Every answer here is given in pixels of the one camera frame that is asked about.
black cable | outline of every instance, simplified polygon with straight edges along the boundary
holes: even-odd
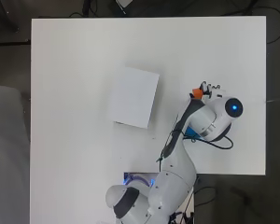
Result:
[[[84,17],[81,13],[79,13],[79,12],[73,12],[72,14],[70,14],[68,17],[72,17],[72,16],[74,16],[74,15],[78,15],[78,16],[80,16],[80,17]]]
[[[266,8],[266,9],[272,9],[272,10],[275,10],[276,12],[279,13],[280,15],[280,10],[278,8],[275,8],[275,7],[254,7],[254,9],[261,9],[261,8]],[[269,41],[267,44],[272,44],[274,42],[276,42],[277,40],[280,39],[280,35],[275,39],[275,40],[272,40],[272,41]]]
[[[201,139],[201,138],[197,138],[197,137],[195,137],[195,136],[192,137],[192,136],[189,136],[189,135],[185,135],[184,139],[190,139],[190,140],[192,141],[192,143],[194,143],[195,141],[200,141],[200,142],[206,143],[206,144],[208,144],[208,145],[210,145],[210,146],[212,146],[212,147],[217,147],[217,148],[220,148],[220,149],[231,149],[231,148],[233,148],[233,142],[232,142],[232,140],[231,140],[228,136],[224,136],[224,137],[225,137],[227,140],[230,141],[231,146],[229,146],[229,147],[221,147],[221,146],[218,146],[218,145],[216,145],[216,144],[214,144],[214,143],[205,141],[205,140],[203,140],[203,139]]]
[[[210,187],[210,186],[207,186],[207,187],[203,187],[201,189],[197,189],[194,194],[198,194],[200,191],[204,190],[204,189],[214,189],[214,190],[217,190],[215,187]]]
[[[280,15],[280,10],[278,8],[276,8],[276,7],[253,7],[252,8],[252,14],[253,14],[253,10],[255,10],[255,9],[262,9],[262,8],[274,10],[274,11],[276,11]],[[236,15],[236,14],[239,14],[239,13],[243,13],[245,11],[246,11],[246,8],[242,9],[242,10],[236,10],[236,11],[233,11],[233,12],[225,13],[225,14],[223,14],[221,16],[233,16],[233,15]],[[272,44],[272,43],[276,42],[279,39],[280,39],[280,35],[275,40],[267,42],[267,44],[268,45]]]
[[[192,193],[191,193],[190,196],[189,196],[189,200],[188,200],[187,206],[186,206],[186,208],[185,208],[185,211],[183,212],[182,218],[180,218],[179,224],[181,224],[181,223],[183,222],[183,218],[184,218],[184,216],[185,216],[186,213],[187,213],[187,210],[188,210],[188,207],[189,207],[189,202],[190,202],[190,200],[191,200],[191,198],[192,198],[192,196],[193,196],[193,193],[194,193],[194,186],[195,186],[197,180],[198,180],[198,177],[196,177],[196,179],[195,179],[195,182],[194,182],[194,185],[193,185]]]
[[[205,204],[208,204],[208,203],[211,203],[211,202],[213,202],[213,201],[215,200],[215,198],[217,197],[217,189],[216,189],[215,187],[204,187],[204,188],[201,188],[201,189],[198,189],[197,191],[195,191],[194,194],[197,194],[197,193],[199,193],[201,190],[204,190],[204,189],[214,189],[214,190],[215,190],[215,196],[214,196],[211,200],[209,200],[209,201],[207,201],[207,202],[205,202],[205,203],[196,204],[196,205],[194,206],[195,208],[197,208],[197,207],[199,207],[199,206],[202,206],[202,205],[205,205]]]
[[[169,140],[169,138],[171,136],[171,133],[174,132],[174,128],[175,128],[175,125],[176,125],[176,122],[177,122],[177,118],[178,118],[178,115],[176,116],[175,124],[174,124],[171,132],[169,133],[168,138],[167,138],[166,143],[165,143],[165,146],[163,148],[165,148],[167,146],[167,143],[168,143],[168,140]],[[161,151],[160,157],[157,159],[157,162],[159,162],[159,170],[160,171],[161,171],[162,152],[163,152],[163,150]]]
[[[188,210],[188,207],[189,207],[189,202],[190,202],[190,200],[192,199],[192,196],[193,196],[193,191],[192,191],[192,193],[191,193],[190,196],[189,196],[189,200],[188,200],[187,206],[186,206],[185,211],[184,211],[183,214],[186,214],[186,213],[187,213],[187,210]],[[184,219],[184,216],[182,216],[182,218],[180,218],[179,224],[181,224],[181,223],[183,222],[183,219]]]
[[[95,0],[95,11],[92,10],[91,5],[90,5],[90,11],[92,12],[94,17],[100,18],[96,13],[98,10],[98,4],[97,4],[97,0]]]

white cardboard box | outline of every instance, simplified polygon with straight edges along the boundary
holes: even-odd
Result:
[[[110,96],[109,118],[147,128],[159,74],[125,67],[119,70]]]

floor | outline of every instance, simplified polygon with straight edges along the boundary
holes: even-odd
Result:
[[[31,18],[38,16],[66,17],[81,11],[83,0],[9,0],[3,1],[8,15],[19,26],[16,34],[0,31],[0,41],[22,41],[30,38]],[[109,4],[112,0],[98,0],[100,17],[112,17]],[[161,0],[144,16],[216,16],[246,6],[247,0],[194,0],[187,8],[177,8],[177,3],[191,1]],[[280,0],[260,0],[260,6],[277,7]],[[255,15],[267,15],[267,39],[280,33],[280,18],[272,10],[255,11]],[[30,95],[30,47],[0,48],[0,85],[20,90],[25,99]],[[280,99],[280,40],[267,46],[267,99]],[[26,121],[30,123],[30,104],[24,100]],[[198,188],[216,186],[214,202],[197,207],[197,224],[280,224],[280,101],[267,103],[267,174],[249,175],[200,175]],[[213,196],[206,190],[195,196],[195,203],[203,203]]]

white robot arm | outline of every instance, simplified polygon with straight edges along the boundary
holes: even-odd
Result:
[[[191,95],[177,117],[162,151],[161,171],[153,187],[137,183],[112,186],[107,191],[106,203],[114,209],[118,223],[168,224],[196,181],[195,166],[183,145],[186,129],[190,127],[206,141],[217,141],[228,132],[231,122],[242,115],[241,102],[225,97],[219,88],[206,86],[204,82],[200,90],[202,99]]]

